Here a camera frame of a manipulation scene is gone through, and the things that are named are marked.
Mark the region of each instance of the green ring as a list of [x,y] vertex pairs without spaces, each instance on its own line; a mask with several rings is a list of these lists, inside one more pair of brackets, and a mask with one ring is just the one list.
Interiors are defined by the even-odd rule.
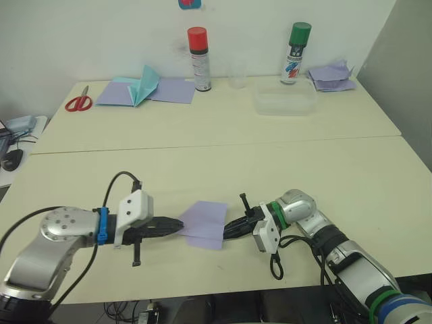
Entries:
[[281,207],[279,206],[279,204],[275,201],[272,201],[271,206],[273,207],[273,210],[275,211],[277,218],[279,218],[279,221],[281,222],[282,229],[284,230],[288,228],[284,216],[282,215]]
[[378,305],[381,304],[381,302],[383,300],[385,300],[389,296],[399,295],[399,294],[400,294],[400,292],[397,290],[388,290],[386,292],[383,292],[378,297],[376,297],[376,299],[373,301],[373,303],[371,305],[371,309],[369,309],[369,323],[370,324],[375,323],[375,316],[374,316],[375,311],[377,310]]

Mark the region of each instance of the white table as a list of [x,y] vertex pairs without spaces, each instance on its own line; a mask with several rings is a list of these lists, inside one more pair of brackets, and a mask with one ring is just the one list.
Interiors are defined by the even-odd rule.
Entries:
[[246,88],[212,79],[209,92],[195,92],[191,105],[145,101],[138,108],[92,107],[70,113],[64,105],[89,85],[95,101],[108,82],[79,82],[35,147],[34,153],[217,146],[397,136],[399,130],[358,83],[353,91],[318,94],[317,110],[307,117],[262,116],[254,109],[257,78]]
[[[299,188],[395,276],[432,272],[431,173],[399,136],[32,155],[0,204],[0,232],[42,207],[101,206],[111,177],[120,170],[144,182],[158,216],[177,217],[197,200],[213,200],[229,204],[228,222],[243,215],[241,192],[255,206]],[[108,202],[113,212],[129,190],[127,178],[114,185]],[[35,237],[39,221],[26,222],[7,241],[0,277]],[[298,231],[291,227],[285,233]],[[220,251],[190,247],[181,236],[144,240],[140,267],[131,267],[132,251],[132,246],[102,246],[92,269],[65,302],[319,284],[319,268],[301,242],[281,251],[286,270],[282,281],[272,278],[269,255],[258,251],[252,236],[224,242]],[[62,291],[91,252],[78,251]]]
[[[45,126],[47,125],[47,122],[48,122],[48,118],[45,116],[36,117],[36,125],[34,126],[33,131],[29,135],[33,135],[37,138],[40,138]],[[26,137],[26,138],[23,138],[23,140],[31,140],[31,141],[37,142],[37,139],[35,139],[33,137]],[[26,162],[27,158],[30,156],[30,154],[33,150],[33,147],[34,147],[34,143],[19,142],[18,146],[19,146],[18,147],[19,149],[23,150],[21,163],[13,171],[5,171],[3,168],[0,168],[0,188],[8,187],[14,182],[16,175],[21,172],[22,166]],[[7,152],[10,152],[10,151],[16,150],[16,149],[17,149],[17,146],[16,146],[16,144],[14,144],[8,148]]]

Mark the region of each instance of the green cap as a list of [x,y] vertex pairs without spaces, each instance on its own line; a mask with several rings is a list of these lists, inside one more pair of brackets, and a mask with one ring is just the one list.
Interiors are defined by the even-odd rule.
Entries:
[[307,22],[296,22],[292,25],[290,44],[304,45],[308,43],[312,26]]

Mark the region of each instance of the computer mouse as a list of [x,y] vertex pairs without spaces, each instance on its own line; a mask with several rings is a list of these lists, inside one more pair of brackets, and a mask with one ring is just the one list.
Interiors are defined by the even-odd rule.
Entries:
[[23,150],[13,150],[6,153],[0,160],[0,165],[6,171],[15,170],[21,163]]

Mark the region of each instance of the red cap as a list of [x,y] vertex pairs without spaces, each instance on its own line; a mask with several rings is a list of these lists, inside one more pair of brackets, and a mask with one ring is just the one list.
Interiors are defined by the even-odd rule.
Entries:
[[207,43],[207,31],[203,27],[188,29],[189,48],[193,51],[204,51],[209,47]]

